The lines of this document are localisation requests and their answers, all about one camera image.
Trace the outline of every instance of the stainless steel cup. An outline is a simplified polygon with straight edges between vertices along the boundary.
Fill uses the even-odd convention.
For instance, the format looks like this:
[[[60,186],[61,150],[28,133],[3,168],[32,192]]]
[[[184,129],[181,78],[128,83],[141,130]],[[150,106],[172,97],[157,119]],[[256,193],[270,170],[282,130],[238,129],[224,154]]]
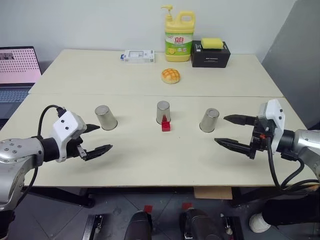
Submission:
[[[215,130],[218,117],[219,112],[217,109],[208,108],[205,111],[202,121],[200,122],[200,129],[205,133],[211,133],[213,130]]]
[[[168,122],[171,121],[170,104],[167,101],[159,101],[156,105],[156,122],[161,124],[164,116]]]
[[[102,129],[109,131],[116,128],[118,125],[117,119],[114,117],[108,106],[100,105],[94,110],[94,112]]]

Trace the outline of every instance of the table surface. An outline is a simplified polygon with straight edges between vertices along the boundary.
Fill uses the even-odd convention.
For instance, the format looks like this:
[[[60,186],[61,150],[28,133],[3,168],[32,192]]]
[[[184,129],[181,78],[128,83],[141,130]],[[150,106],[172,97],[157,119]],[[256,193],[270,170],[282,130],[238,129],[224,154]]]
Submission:
[[[256,116],[269,97],[179,97],[102,94],[30,94],[0,131],[0,139],[28,138],[37,133],[42,110],[50,104],[65,106],[87,124],[99,125],[94,110],[108,105],[118,120],[111,131],[98,129],[83,134],[83,147],[112,144],[113,148],[96,159],[79,157],[65,162],[44,163],[35,186],[110,187],[110,186],[272,186],[267,152],[257,152],[254,160],[218,145],[214,138],[231,138],[249,144],[252,126],[223,120],[230,114]],[[171,108],[171,132],[162,132],[156,122],[156,105],[166,100]],[[304,129],[294,110],[283,98],[285,128]],[[207,108],[220,112],[211,133],[199,128]],[[43,121],[42,135],[48,137],[56,112],[50,110]],[[279,181],[298,168],[296,162],[274,156]],[[32,177],[26,176],[26,183]],[[314,178],[305,167],[294,181]]]
[[[107,94],[142,96],[283,97],[255,55],[231,55],[226,68],[168,62],[130,64],[121,51],[63,50],[30,90],[32,94]],[[181,81],[166,84],[161,72],[174,68]]]

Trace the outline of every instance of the laptop screen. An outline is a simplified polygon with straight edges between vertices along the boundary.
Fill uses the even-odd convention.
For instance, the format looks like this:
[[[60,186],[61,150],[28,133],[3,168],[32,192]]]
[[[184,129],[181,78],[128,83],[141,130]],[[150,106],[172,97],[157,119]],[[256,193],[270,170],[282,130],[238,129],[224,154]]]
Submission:
[[[41,76],[32,46],[0,47],[0,86],[32,86]]]

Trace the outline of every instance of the yellow bottle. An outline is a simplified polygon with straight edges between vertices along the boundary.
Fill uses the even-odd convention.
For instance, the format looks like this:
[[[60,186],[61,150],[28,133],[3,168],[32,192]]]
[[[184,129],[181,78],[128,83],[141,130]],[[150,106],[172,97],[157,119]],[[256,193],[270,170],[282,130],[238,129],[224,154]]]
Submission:
[[[195,13],[181,11],[175,19],[172,18],[172,5],[164,5],[168,9],[165,16],[165,58],[169,62],[185,62],[190,58],[193,35],[195,31]]]

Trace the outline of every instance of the bottle label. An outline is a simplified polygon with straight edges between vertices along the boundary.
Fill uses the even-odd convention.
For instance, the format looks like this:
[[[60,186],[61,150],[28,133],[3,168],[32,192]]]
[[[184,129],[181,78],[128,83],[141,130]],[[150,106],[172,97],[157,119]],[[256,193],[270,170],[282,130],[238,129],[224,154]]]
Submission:
[[[190,55],[193,33],[165,33],[165,53],[172,56]]]

